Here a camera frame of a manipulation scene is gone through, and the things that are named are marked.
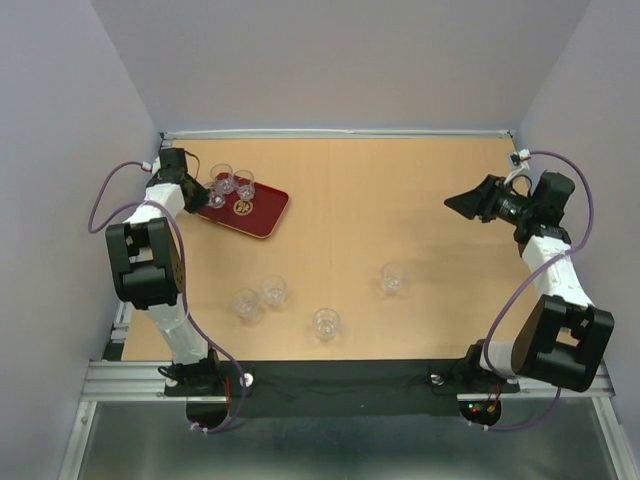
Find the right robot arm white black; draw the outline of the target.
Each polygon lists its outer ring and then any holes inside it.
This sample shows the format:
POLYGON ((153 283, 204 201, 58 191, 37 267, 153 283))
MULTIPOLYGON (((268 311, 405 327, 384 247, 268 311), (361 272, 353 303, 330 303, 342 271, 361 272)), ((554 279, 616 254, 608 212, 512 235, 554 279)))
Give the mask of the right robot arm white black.
POLYGON ((545 172, 533 192, 523 195, 511 183, 489 175, 444 205, 469 220, 500 219, 515 227, 514 240, 538 300, 513 343, 509 371, 584 392, 604 356, 614 319, 584 292, 573 267, 570 236, 561 226, 575 184, 560 173, 545 172))

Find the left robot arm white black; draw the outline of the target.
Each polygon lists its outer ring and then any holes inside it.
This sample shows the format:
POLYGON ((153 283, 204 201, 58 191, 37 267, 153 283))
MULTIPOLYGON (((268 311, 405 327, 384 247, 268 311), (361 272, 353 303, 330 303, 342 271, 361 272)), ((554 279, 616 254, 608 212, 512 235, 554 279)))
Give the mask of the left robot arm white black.
POLYGON ((106 228, 105 239, 118 298, 144 312, 169 347, 172 362, 159 369, 167 386, 210 394, 221 386, 223 371, 184 304, 184 245, 173 226, 179 212, 195 213, 209 199, 188 171, 189 156, 182 148, 163 148, 145 164, 151 179, 143 200, 127 219, 106 228))

